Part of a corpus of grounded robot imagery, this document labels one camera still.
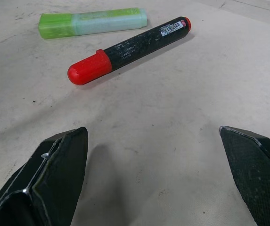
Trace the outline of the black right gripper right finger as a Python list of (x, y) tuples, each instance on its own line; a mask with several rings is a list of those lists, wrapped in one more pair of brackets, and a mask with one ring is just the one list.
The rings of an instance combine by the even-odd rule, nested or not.
[(248, 130), (221, 126), (235, 185), (259, 226), (270, 226), (270, 139)]

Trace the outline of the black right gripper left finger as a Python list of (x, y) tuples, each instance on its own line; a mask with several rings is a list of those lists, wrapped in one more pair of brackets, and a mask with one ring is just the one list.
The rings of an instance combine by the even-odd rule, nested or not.
[(0, 226), (69, 226), (87, 154), (85, 127), (43, 140), (0, 189)]

